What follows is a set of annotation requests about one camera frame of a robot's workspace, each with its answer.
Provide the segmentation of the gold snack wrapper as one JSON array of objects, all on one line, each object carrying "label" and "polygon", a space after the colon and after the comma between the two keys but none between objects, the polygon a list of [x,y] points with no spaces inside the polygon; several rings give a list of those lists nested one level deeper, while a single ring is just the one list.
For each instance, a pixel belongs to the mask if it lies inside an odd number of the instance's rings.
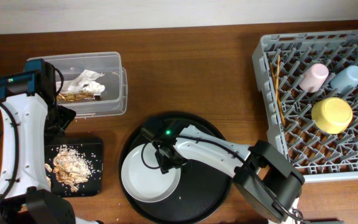
[{"label": "gold snack wrapper", "polygon": [[74,102],[74,101],[80,101],[80,100],[96,100],[100,101],[101,96],[95,95],[93,93],[87,93],[87,92],[79,92],[79,93],[59,93],[57,95],[58,101],[68,101],[68,102]]}]

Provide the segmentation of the grey plate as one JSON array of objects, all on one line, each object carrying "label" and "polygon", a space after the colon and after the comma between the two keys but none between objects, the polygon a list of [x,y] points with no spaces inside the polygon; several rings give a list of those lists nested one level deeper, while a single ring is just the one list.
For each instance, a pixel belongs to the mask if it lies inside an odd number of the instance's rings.
[{"label": "grey plate", "polygon": [[134,199],[155,203],[170,196],[179,184],[180,169],[162,174],[157,167],[156,149],[150,143],[141,144],[125,157],[121,180],[126,192]]}]

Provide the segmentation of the white tissue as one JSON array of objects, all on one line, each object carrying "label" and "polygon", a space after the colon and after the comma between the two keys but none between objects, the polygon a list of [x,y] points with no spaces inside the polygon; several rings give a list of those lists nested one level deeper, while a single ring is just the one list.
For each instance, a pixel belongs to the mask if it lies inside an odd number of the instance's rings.
[{"label": "white tissue", "polygon": [[105,90],[105,86],[98,83],[96,80],[103,76],[104,73],[84,70],[74,80],[64,81],[60,93],[89,93],[92,95],[101,95],[101,93]]}]

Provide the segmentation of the food scraps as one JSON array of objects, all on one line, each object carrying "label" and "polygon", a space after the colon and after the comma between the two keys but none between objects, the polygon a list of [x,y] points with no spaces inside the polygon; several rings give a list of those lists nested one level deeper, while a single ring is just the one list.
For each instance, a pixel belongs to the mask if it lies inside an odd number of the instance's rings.
[{"label": "food scraps", "polygon": [[64,188],[77,193],[81,185],[90,181],[96,172],[84,152],[79,152],[73,146],[60,145],[52,151],[57,155],[47,159],[44,167],[47,174],[54,174],[57,182]]}]

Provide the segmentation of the wooden chopstick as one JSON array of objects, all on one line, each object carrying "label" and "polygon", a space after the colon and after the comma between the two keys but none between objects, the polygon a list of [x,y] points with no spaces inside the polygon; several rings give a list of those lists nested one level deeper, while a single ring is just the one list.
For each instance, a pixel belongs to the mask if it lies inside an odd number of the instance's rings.
[{"label": "wooden chopstick", "polygon": [[[273,84],[274,84],[274,87],[275,87],[275,76],[276,76],[276,73],[275,73],[274,70],[273,70],[272,62],[269,63],[269,67],[270,67],[270,71],[271,71],[271,75],[272,75]],[[281,104],[280,99],[279,99],[279,101],[277,102],[277,105],[278,105],[278,111],[279,111],[279,114],[280,114],[281,123],[282,123],[283,125],[286,125],[285,118],[284,118],[284,115],[283,115],[282,104]]]},{"label": "wooden chopstick", "polygon": [[278,55],[278,60],[277,60],[277,69],[276,69],[276,76],[275,76],[275,96],[276,96],[276,101],[279,101],[279,97],[278,97],[278,87],[279,87],[279,74],[280,74],[280,63],[281,63],[281,56],[280,54]]}]

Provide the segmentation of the pink cup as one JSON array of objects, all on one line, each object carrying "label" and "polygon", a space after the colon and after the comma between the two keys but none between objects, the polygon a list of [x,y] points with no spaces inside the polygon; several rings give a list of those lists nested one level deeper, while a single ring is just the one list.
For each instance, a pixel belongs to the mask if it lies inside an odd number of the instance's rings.
[{"label": "pink cup", "polygon": [[317,92],[329,75],[327,66],[322,63],[312,65],[306,72],[303,73],[303,79],[299,86],[302,90],[308,93]]}]

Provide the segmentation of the yellow bowl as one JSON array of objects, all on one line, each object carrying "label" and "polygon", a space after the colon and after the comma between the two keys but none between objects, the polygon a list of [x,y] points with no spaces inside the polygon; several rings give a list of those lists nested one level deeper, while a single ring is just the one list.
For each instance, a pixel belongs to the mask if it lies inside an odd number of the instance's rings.
[{"label": "yellow bowl", "polygon": [[328,134],[339,134],[350,125],[353,111],[345,100],[330,97],[312,107],[311,117],[320,130]]}]

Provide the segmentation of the blue cup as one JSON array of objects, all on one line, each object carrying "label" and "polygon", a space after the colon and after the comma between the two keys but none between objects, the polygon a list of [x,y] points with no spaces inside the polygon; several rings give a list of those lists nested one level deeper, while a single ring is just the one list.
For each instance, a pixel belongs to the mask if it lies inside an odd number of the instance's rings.
[{"label": "blue cup", "polygon": [[345,94],[351,88],[358,85],[358,66],[351,65],[339,72],[330,82],[331,88],[338,94]]}]

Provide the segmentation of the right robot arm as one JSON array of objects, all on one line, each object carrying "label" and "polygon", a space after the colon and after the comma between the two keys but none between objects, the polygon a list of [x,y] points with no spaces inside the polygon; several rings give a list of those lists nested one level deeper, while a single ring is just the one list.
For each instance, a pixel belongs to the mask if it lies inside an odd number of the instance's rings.
[{"label": "right robot arm", "polygon": [[303,223],[296,203],[305,178],[270,143],[235,144],[183,122],[151,118],[140,130],[155,148],[157,169],[166,174],[198,161],[228,175],[242,196],[266,219]]}]

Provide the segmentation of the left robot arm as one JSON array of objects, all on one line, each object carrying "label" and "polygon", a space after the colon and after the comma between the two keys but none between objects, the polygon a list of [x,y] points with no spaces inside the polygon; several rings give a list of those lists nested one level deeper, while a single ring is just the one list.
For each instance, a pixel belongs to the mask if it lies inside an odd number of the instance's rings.
[{"label": "left robot arm", "polygon": [[63,132],[55,72],[41,69],[0,78],[3,149],[0,223],[84,223],[70,202],[53,194],[44,169],[48,128]]}]

